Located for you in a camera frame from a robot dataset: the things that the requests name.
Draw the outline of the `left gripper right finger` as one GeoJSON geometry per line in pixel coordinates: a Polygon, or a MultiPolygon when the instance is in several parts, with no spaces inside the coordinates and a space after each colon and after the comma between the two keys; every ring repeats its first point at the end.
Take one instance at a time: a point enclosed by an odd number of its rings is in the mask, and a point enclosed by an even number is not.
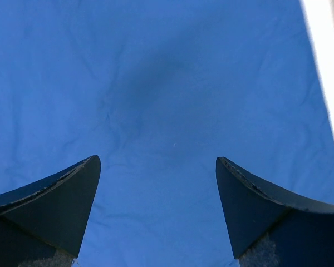
{"type": "Polygon", "coordinates": [[[225,157],[216,178],[235,259],[334,259],[334,205],[295,194],[225,157]]]}

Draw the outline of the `blue surgical drape cloth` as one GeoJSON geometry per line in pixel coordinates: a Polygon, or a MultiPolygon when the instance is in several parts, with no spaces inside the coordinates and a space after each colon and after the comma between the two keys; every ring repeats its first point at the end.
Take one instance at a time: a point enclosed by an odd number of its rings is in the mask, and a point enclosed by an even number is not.
{"type": "Polygon", "coordinates": [[[219,156],[334,204],[299,1],[0,1],[0,193],[91,155],[81,266],[237,266],[219,156]]]}

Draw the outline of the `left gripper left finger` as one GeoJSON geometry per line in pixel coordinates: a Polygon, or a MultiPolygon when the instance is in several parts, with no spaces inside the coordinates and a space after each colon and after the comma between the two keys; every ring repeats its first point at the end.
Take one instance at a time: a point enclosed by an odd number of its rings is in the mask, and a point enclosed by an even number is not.
{"type": "Polygon", "coordinates": [[[93,155],[56,174],[0,194],[0,221],[17,233],[76,258],[100,173],[100,158],[93,155]]]}

